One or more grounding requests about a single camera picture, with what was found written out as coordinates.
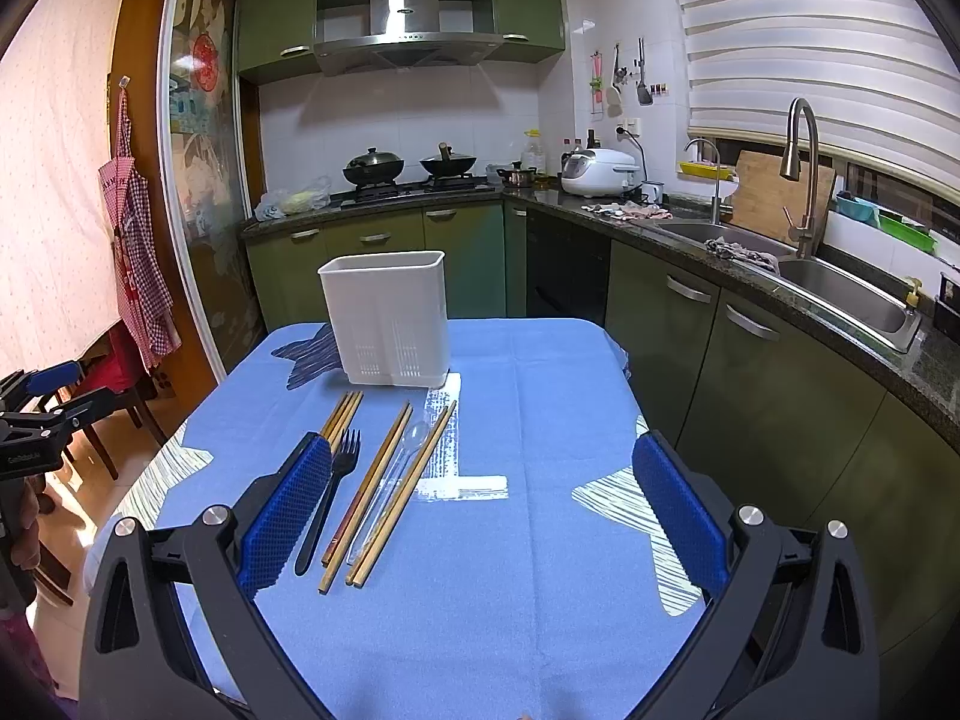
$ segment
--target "red plaid apron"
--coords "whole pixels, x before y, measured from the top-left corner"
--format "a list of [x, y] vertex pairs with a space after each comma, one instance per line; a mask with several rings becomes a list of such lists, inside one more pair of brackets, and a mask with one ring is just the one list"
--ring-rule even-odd
[[147, 180], [131, 151], [127, 90], [120, 90], [116, 156], [100, 168], [100, 185], [113, 225], [113, 266], [120, 317], [136, 341], [147, 370], [181, 344], [170, 317], [173, 298], [163, 281], [150, 221]]

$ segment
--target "green tray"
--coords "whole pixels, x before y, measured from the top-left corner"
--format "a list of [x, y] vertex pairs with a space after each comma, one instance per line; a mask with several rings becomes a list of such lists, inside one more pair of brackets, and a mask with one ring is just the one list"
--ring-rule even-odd
[[915, 230], [913, 227], [908, 224], [904, 224], [901, 221], [897, 221], [894, 218], [885, 217], [885, 215], [880, 214], [880, 229], [883, 230], [887, 235], [892, 235], [894, 238], [898, 238], [903, 241], [905, 244], [911, 245], [911, 247], [918, 248], [920, 251], [925, 251], [927, 254], [933, 254], [934, 240], [930, 238], [925, 232], [920, 232], [920, 230]]

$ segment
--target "yellow tray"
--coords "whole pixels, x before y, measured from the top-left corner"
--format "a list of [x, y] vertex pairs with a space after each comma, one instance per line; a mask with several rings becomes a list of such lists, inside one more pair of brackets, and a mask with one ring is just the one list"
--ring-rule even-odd
[[[685, 172], [687, 175], [697, 175], [701, 178], [713, 178], [717, 177], [717, 168], [713, 165], [703, 165], [699, 162], [680, 162], [680, 171]], [[732, 167], [720, 166], [720, 180], [726, 181], [733, 175]]]

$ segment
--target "wooden chopstick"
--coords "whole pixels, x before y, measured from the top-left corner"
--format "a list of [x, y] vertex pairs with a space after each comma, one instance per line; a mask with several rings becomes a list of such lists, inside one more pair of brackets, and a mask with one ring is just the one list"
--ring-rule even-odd
[[[383, 457], [383, 453], [387, 451], [390, 442], [394, 435], [397, 435], [397, 428], [400, 428], [400, 435], [397, 436], [397, 442], [400, 442], [400, 437], [403, 435], [403, 430], [406, 428], [407, 422], [410, 419], [410, 415], [413, 413], [413, 407], [410, 405], [410, 401], [407, 401], [403, 408], [400, 409], [400, 413], [397, 415], [397, 419], [394, 420], [394, 424], [390, 427], [390, 430], [387, 431], [387, 436], [383, 440], [380, 450], [376, 453], [376, 457], [373, 458], [373, 462], [370, 464], [370, 468], [367, 469], [367, 474], [364, 476], [363, 481], [360, 483], [360, 487], [357, 488], [357, 492], [353, 495], [353, 500], [350, 501], [349, 508], [347, 513], [344, 514], [344, 518], [340, 521], [340, 526], [337, 528], [337, 532], [334, 533], [333, 538], [330, 539], [330, 543], [326, 546], [325, 551], [323, 551], [323, 557], [320, 558], [320, 562], [323, 565], [329, 565], [330, 559], [333, 557], [333, 552], [337, 548], [337, 544], [340, 543], [340, 539], [344, 536], [344, 531], [347, 530], [347, 524], [350, 522], [350, 519], [353, 517], [353, 512], [356, 511], [356, 508], [360, 506], [361, 498], [363, 498], [364, 493], [366, 493], [368, 486], [373, 479], [374, 474], [376, 474], [377, 467], [380, 464], [380, 459]], [[387, 455], [387, 460], [384, 461], [384, 469], [387, 466], [387, 462], [390, 461], [390, 457], [394, 454], [391, 450]], [[367, 505], [363, 504], [363, 511], [366, 511]]]
[[363, 400], [363, 391], [353, 392], [347, 399], [346, 408], [344, 408], [340, 414], [340, 419], [337, 420], [336, 425], [333, 427], [333, 432], [328, 439], [331, 456], [337, 454], [337, 450], [340, 448], [340, 442], [342, 442], [344, 437], [344, 431], [352, 422], [353, 415], [357, 413], [361, 400]]
[[330, 436], [330, 429], [333, 427], [333, 424], [337, 421], [338, 416], [344, 408], [344, 403], [347, 403], [347, 396], [349, 392], [344, 392], [340, 396], [340, 400], [337, 401], [337, 405], [333, 408], [333, 411], [330, 412], [330, 416], [326, 418], [326, 421], [323, 423], [323, 427], [320, 428], [320, 435], [325, 439], [328, 439]]
[[400, 410], [400, 414], [397, 415], [397, 419], [392, 425], [390, 432], [387, 433], [387, 437], [383, 440], [383, 445], [381, 445], [380, 450], [376, 453], [376, 457], [370, 464], [370, 470], [367, 471], [367, 475], [360, 484], [357, 495], [354, 495], [353, 502], [350, 503], [350, 508], [344, 516], [344, 521], [341, 522], [339, 528], [337, 528], [337, 533], [333, 536], [333, 541], [330, 541], [328, 550], [331, 551], [331, 555], [324, 563], [324, 565], [326, 565], [326, 571], [323, 572], [323, 578], [320, 579], [320, 585], [317, 587], [321, 593], [326, 593], [326, 591], [330, 589], [330, 586], [333, 584], [333, 579], [336, 577], [337, 571], [340, 570], [340, 565], [342, 565], [344, 561], [344, 557], [347, 557], [350, 542], [353, 541], [353, 537], [356, 536], [356, 532], [360, 529], [363, 515], [370, 505], [373, 493], [376, 493], [376, 487], [380, 484], [380, 480], [383, 478], [387, 466], [390, 464], [390, 459], [394, 456], [394, 452], [397, 451], [397, 445], [400, 443], [400, 438], [403, 436], [403, 431], [406, 429], [407, 422], [410, 421], [413, 412], [413, 407], [411, 407], [409, 402]]
[[426, 443], [421, 447], [421, 451], [416, 455], [416, 461], [411, 464], [410, 469], [407, 470], [403, 478], [400, 491], [392, 498], [390, 507], [388, 507], [387, 512], [384, 514], [383, 521], [377, 524], [373, 545], [368, 549], [366, 554], [358, 557], [357, 564], [354, 565], [352, 570], [350, 570], [350, 574], [347, 575], [348, 584], [353, 584], [354, 587], [362, 587], [363, 583], [367, 580], [367, 576], [370, 576], [370, 572], [373, 570], [373, 564], [376, 563], [376, 559], [380, 557], [380, 553], [383, 552], [383, 547], [387, 543], [387, 539], [390, 538], [390, 534], [394, 531], [397, 520], [400, 519], [400, 514], [403, 514], [403, 509], [407, 505], [407, 501], [409, 501], [410, 496], [414, 494], [416, 483], [419, 482], [421, 475], [424, 473], [426, 464], [430, 460], [433, 450], [437, 447], [440, 436], [443, 435], [446, 423], [448, 423], [450, 415], [453, 414], [453, 410], [456, 408], [457, 401], [451, 401], [450, 405], [443, 409], [437, 421], [434, 422], [433, 430], [430, 431]]

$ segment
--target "red round sticker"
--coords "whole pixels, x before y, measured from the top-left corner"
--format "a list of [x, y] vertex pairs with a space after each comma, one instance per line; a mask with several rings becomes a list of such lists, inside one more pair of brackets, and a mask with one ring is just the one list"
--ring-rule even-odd
[[204, 32], [193, 43], [193, 79], [205, 92], [212, 92], [220, 74], [219, 55], [210, 36]]

